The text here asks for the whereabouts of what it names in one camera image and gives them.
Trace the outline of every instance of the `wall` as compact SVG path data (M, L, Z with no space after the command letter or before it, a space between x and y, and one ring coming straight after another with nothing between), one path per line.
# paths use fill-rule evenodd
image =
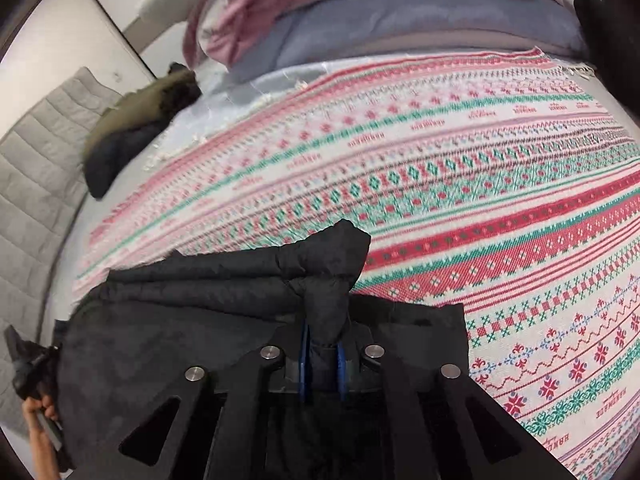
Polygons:
M152 81L93 0L42 0L0 61L0 137L81 66L120 93Z

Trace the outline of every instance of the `silver bolt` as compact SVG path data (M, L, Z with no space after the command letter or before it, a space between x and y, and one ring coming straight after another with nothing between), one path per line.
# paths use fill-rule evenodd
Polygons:
M444 365L440 368L440 373L447 379L457 379L460 377L460 368L456 365Z
M385 354L385 349L380 345L369 345L364 349L364 353L372 359L380 359Z
M280 355L280 349L277 346L263 346L260 350L260 356L263 359L275 359Z
M184 377L191 382L199 381L204 377L204 370L199 366L192 366L184 373Z

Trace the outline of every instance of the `striped blanket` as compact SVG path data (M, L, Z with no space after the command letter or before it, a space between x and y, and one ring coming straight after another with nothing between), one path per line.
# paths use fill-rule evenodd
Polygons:
M111 267L372 235L356 290L465 305L471 377L581 479L640 424L640 149L538 49L321 78L174 158L92 233Z

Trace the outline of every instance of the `forearm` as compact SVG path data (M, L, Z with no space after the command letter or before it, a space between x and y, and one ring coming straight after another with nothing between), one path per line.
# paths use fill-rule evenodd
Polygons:
M29 441L36 471L35 480L60 480L56 452L47 434L42 430L31 430Z

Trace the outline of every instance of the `gray pillow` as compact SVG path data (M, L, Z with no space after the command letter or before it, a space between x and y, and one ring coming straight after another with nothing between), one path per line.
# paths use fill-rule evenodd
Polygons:
M321 0L280 17L230 74L247 81L288 66L363 54L534 46L562 56L586 53L578 19L553 0Z
M49 93L0 140L0 330L38 339L49 275L86 194L81 152L120 95L87 68ZM25 433L0 341L0 422Z

